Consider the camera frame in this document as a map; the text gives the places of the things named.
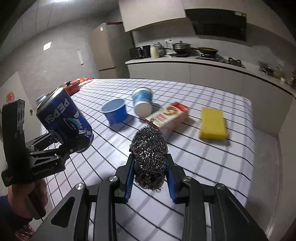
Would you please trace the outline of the left hand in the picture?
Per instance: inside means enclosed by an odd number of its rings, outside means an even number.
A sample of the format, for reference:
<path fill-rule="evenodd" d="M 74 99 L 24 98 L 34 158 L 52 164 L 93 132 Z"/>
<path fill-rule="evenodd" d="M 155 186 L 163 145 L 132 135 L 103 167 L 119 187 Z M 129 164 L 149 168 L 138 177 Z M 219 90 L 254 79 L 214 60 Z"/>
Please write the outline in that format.
<path fill-rule="evenodd" d="M 28 206 L 28 195 L 36 190 L 43 208 L 48 203 L 47 184 L 44 179 L 30 184 L 11 185 L 8 187 L 8 201 L 13 212 L 23 218 L 33 218 Z"/>

